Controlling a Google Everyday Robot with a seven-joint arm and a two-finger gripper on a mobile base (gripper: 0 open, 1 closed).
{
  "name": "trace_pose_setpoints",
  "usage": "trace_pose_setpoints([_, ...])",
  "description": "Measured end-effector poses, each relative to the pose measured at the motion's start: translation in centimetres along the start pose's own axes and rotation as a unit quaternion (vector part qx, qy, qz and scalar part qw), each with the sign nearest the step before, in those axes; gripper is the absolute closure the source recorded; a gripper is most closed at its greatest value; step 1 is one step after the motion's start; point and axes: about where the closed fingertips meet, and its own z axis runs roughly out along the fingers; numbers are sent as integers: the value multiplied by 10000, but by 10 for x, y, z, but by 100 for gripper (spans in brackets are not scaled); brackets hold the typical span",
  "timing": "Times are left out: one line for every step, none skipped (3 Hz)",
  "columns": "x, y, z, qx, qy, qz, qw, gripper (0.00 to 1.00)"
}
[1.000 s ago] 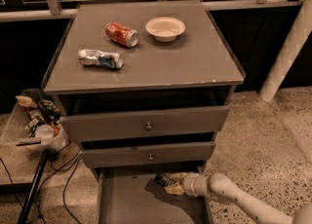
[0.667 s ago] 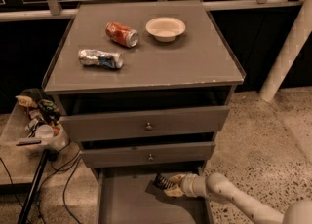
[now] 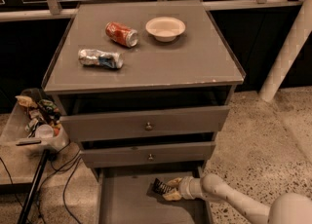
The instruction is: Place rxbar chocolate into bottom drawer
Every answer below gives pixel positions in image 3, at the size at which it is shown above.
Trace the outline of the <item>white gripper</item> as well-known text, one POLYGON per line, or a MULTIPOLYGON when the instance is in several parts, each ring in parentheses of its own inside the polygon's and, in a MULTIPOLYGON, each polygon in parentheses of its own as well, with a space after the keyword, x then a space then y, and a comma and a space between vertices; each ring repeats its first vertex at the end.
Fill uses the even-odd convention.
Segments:
POLYGON ((180 201, 182 198, 186 200, 203 199, 203 189, 201 179, 193 176, 178 177, 167 182, 167 185, 177 190, 172 190, 162 195, 168 202, 180 201))

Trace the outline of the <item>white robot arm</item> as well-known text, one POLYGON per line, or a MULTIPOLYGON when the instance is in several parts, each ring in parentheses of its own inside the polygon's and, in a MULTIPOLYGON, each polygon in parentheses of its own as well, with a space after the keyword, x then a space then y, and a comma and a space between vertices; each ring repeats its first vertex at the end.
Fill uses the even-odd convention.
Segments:
POLYGON ((285 193, 267 206, 231 188, 213 173, 201 178, 178 177, 167 183, 160 182, 157 188, 166 201, 225 201, 252 224, 312 224, 312 201, 309 198, 285 193))

